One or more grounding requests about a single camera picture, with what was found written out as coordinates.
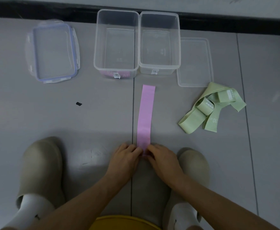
beige slipper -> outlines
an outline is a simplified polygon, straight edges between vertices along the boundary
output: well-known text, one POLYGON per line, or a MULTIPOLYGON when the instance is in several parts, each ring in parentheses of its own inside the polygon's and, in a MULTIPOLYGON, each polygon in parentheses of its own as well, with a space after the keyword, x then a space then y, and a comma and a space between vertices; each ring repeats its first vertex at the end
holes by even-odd
MULTIPOLYGON (((184 174, 188 175, 189 177, 197 181, 199 184, 208 187, 210 179, 210 168, 203 154, 190 148, 184 148, 182 153, 178 152, 177 154, 179 156, 178 161, 180 167, 182 168, 184 174)), ((173 207, 178 203, 186 203, 186 201, 172 190, 163 215, 163 229, 167 229, 171 211, 173 207)), ((197 220, 200 222, 202 217, 191 205, 190 208, 192 208, 192 212, 195 214, 197 220)))
POLYGON ((55 208, 65 203, 61 188, 62 157, 56 141, 55 137, 38 140, 24 152, 16 200, 18 208, 23 195, 32 193, 45 197, 55 208))

forearm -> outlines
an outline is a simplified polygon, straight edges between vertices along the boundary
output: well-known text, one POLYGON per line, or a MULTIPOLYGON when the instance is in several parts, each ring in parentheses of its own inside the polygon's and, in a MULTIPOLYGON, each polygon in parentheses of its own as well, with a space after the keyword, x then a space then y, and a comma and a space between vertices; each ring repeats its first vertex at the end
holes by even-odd
POLYGON ((172 189, 188 201, 214 229, 278 229, 186 175, 172 189))
POLYGON ((88 230, 121 187, 103 177, 28 230, 88 230))

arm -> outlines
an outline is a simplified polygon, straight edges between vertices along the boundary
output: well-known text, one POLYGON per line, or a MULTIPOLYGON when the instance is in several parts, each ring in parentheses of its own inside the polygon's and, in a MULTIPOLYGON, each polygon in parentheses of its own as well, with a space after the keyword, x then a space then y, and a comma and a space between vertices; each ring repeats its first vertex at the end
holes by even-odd
POLYGON ((157 175, 190 203, 214 229, 277 230, 275 226, 185 175, 176 155, 160 145, 148 146, 147 159, 157 175))
POLYGON ((122 144, 113 154, 105 176, 28 230, 88 230, 110 200, 131 179, 141 148, 122 144))

plastic lid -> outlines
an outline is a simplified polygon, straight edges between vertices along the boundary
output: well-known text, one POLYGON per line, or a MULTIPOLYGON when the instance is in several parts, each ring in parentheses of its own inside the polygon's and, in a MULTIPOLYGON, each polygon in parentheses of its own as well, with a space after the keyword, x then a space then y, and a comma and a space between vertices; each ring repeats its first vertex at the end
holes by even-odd
POLYGON ((80 67, 79 48, 73 28, 62 21, 46 21, 27 38, 26 58, 37 80, 54 83, 70 79, 80 67))
POLYGON ((177 81, 181 87, 207 87, 214 80, 209 42, 206 38, 181 37, 181 65, 177 81))

black baseboard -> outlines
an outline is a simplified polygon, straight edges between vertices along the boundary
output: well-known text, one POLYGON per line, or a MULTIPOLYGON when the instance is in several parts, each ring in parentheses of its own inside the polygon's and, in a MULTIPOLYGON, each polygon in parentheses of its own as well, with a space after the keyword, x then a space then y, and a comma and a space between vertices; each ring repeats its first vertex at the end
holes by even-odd
MULTIPOLYGON (((0 0, 0 17, 22 19, 60 19, 69 22, 96 23, 100 9, 114 9, 91 5, 63 4, 20 0, 0 0)), ((139 13, 144 10, 133 9, 139 13)), ((219 31, 249 34, 280 35, 280 20, 234 16, 177 13, 180 29, 219 31)))

